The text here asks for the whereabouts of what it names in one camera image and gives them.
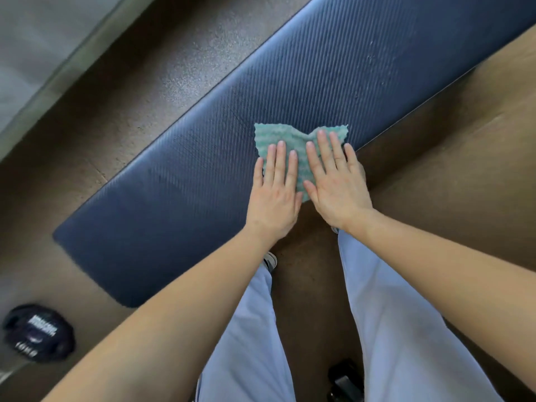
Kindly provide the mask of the black weight plate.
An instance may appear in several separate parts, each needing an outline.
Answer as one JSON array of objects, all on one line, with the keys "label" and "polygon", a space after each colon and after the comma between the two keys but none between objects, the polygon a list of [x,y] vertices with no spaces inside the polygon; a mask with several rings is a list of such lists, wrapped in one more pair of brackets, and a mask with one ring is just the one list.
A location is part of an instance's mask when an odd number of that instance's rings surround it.
[{"label": "black weight plate", "polygon": [[39,304],[22,304],[2,321],[3,341],[32,363],[56,363],[76,350],[75,331],[57,311]]}]

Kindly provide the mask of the person's right forearm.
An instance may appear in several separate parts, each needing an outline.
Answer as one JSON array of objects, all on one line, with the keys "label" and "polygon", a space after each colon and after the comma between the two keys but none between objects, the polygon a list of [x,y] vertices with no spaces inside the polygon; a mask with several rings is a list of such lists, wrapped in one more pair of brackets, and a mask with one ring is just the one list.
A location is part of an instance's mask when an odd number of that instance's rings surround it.
[{"label": "person's right forearm", "polygon": [[353,213],[340,229],[536,393],[536,272],[374,209]]}]

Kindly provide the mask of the person's right hand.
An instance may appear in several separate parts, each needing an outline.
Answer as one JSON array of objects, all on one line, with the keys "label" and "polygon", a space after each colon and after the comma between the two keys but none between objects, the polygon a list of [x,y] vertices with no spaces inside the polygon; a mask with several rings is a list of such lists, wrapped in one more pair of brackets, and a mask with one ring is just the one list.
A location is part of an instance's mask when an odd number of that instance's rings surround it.
[{"label": "person's right hand", "polygon": [[372,200],[366,184],[365,170],[360,164],[360,172],[350,172],[344,151],[344,143],[337,134],[328,136],[333,150],[337,170],[326,174],[312,142],[306,145],[306,152],[315,182],[322,181],[323,204],[314,205],[321,217],[332,227],[360,239],[365,236],[367,221],[373,212]]}]

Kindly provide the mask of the dark blue padded bench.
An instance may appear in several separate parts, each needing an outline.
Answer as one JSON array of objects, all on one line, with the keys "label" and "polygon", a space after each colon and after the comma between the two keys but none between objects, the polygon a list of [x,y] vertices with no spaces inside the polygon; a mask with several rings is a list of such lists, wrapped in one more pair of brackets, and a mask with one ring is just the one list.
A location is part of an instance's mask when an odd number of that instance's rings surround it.
[{"label": "dark blue padded bench", "polygon": [[358,149],[536,25],[536,0],[312,0],[54,232],[135,308],[244,225],[253,167],[319,129]]}]

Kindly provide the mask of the black bench frame foot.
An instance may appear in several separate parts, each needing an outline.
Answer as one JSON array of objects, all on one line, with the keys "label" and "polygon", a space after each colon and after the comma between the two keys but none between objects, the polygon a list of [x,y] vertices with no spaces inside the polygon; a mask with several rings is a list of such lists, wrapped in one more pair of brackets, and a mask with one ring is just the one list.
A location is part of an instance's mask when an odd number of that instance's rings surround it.
[{"label": "black bench frame foot", "polygon": [[327,402],[365,402],[365,387],[356,363],[345,358],[327,372],[331,388]]}]

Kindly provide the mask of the person's left hand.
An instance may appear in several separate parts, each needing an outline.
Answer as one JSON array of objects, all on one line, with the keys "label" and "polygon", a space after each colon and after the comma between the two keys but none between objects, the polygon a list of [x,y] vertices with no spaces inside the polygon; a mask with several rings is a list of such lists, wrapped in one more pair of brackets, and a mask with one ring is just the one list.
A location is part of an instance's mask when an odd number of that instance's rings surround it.
[{"label": "person's left hand", "polygon": [[286,155],[285,185],[274,186],[274,162],[277,145],[267,150],[266,167],[263,170],[263,186],[251,190],[245,229],[258,235],[269,248],[284,238],[294,227],[298,217],[293,217],[294,195],[298,175],[298,155],[292,150]]}]

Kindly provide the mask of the light blue trousers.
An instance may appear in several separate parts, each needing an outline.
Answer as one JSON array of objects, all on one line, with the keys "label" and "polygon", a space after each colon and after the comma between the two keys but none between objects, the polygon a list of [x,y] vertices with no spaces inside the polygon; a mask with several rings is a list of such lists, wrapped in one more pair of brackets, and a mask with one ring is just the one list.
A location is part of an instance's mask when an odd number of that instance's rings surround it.
[{"label": "light blue trousers", "polygon": [[365,402],[503,402],[441,314],[366,246],[327,227],[279,243],[199,378],[196,402],[320,402],[345,358]]}]

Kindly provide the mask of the green striped cleaning cloth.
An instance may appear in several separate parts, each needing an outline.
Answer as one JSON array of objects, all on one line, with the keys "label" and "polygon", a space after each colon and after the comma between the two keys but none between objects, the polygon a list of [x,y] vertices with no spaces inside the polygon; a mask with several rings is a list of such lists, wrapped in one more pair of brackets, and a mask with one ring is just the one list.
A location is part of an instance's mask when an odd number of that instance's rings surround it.
[{"label": "green striped cleaning cloth", "polygon": [[258,156],[264,159],[263,170],[265,170],[266,167],[267,150],[270,145],[277,145],[279,141],[284,141],[286,144],[287,157],[289,157],[289,154],[292,150],[296,151],[298,155],[298,175],[296,182],[296,191],[303,192],[302,202],[307,202],[310,200],[306,190],[303,187],[304,180],[310,180],[315,183],[315,178],[311,171],[306,152],[307,142],[311,141],[314,144],[317,155],[321,159],[317,143],[317,133],[319,130],[325,130],[327,136],[329,136],[330,132],[334,132],[335,134],[337,134],[338,140],[341,143],[345,141],[349,133],[347,125],[325,128],[320,127],[314,129],[309,134],[305,134],[297,130],[293,126],[286,124],[255,123],[254,127],[254,141],[256,144],[256,149],[258,151]]}]

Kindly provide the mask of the person's left forearm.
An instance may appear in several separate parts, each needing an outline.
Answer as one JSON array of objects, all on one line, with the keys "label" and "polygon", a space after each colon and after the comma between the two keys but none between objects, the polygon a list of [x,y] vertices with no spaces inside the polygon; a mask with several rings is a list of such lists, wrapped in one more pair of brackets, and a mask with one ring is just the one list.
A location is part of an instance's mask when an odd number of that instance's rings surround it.
[{"label": "person's left forearm", "polygon": [[275,230],[246,225],[96,345],[42,402],[188,402]]}]

